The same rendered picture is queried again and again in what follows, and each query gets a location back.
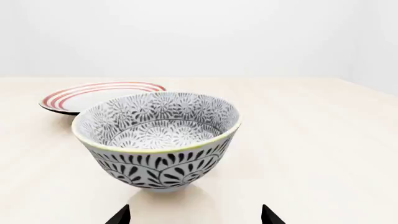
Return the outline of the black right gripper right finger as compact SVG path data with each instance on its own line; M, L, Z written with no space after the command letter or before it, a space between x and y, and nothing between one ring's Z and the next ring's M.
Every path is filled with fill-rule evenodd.
M267 205L262 205L262 224L286 224Z

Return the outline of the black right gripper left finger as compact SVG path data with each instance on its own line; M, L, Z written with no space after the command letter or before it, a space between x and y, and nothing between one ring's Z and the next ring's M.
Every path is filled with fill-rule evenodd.
M131 214L129 205L123 206L114 216L112 216L105 224L130 224Z

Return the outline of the black and white patterned bowl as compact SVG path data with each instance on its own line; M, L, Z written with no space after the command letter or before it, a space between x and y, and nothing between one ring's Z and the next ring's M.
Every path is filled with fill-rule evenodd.
M72 133L111 177L153 192L174 192L223 158L242 117L210 95L160 91L120 96L82 111Z

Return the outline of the red striped white plate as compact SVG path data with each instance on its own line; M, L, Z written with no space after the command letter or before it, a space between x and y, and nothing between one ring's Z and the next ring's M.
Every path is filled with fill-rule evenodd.
M88 83L51 93L43 98L39 105L56 113L78 115L81 111L112 98L165 90L162 85L149 82Z

